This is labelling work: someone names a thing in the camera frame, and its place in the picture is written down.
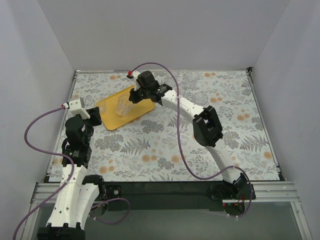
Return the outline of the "clear drinking glass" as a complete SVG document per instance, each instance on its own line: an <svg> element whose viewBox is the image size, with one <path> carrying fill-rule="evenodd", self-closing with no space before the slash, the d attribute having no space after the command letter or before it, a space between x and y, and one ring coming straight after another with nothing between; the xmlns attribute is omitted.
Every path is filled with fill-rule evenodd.
<svg viewBox="0 0 320 240"><path fill-rule="evenodd" d="M121 95L117 102L117 113L120 116L127 115L133 107L133 103L129 101L129 95Z"/></svg>

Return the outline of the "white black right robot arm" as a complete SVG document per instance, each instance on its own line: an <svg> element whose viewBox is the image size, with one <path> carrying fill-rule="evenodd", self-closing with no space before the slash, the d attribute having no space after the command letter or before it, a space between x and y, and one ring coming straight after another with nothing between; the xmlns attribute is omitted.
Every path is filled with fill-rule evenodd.
<svg viewBox="0 0 320 240"><path fill-rule="evenodd" d="M129 101L137 104L142 100L151 100L177 113L176 129L180 129L180 117L192 123L193 136L198 144L205 147L213 157L219 172L209 176L211 180L222 176L221 195L235 199L239 196L253 199L254 188L243 169L232 162L223 140L223 127L214 107L199 106L180 94L180 89L173 89L167 84L159 84L150 71L142 73L132 70L127 74L133 80Z"/></svg>

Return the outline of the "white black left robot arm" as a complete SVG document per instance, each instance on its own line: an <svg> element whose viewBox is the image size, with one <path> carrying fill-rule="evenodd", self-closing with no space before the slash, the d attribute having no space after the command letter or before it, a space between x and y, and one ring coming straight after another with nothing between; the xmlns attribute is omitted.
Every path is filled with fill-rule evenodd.
<svg viewBox="0 0 320 240"><path fill-rule="evenodd" d="M94 127L102 124L98 107L87 110L88 119L80 114L65 122L66 139L62 144L63 187L56 197L53 211L45 227L39 228L39 240L84 240L85 224L97 197L105 193L103 177L88 174Z"/></svg>

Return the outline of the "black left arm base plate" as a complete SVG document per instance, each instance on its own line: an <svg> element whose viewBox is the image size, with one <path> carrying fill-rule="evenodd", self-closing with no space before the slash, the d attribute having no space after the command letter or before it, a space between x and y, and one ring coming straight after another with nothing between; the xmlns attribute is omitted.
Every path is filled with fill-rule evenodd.
<svg viewBox="0 0 320 240"><path fill-rule="evenodd" d="M99 193L98 197L93 202L93 205L90 210L90 214L93 216L100 217L105 214L105 212L108 210L108 203L104 203L100 206L95 205L102 203L106 200L116 199L119 198L122 194L122 186L121 185L103 185L102 186L102 193Z"/></svg>

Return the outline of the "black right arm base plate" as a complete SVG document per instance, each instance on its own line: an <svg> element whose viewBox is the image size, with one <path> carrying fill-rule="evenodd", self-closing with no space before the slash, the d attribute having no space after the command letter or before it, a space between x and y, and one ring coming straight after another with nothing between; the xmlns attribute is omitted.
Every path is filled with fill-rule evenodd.
<svg viewBox="0 0 320 240"><path fill-rule="evenodd" d="M234 187L232 184L230 185L224 181L217 182L210 185L208 194L215 201L230 200L231 202L223 202L222 208L233 217L239 217L246 212L246 200L250 203L256 199L254 187L249 183L245 183L241 187Z"/></svg>

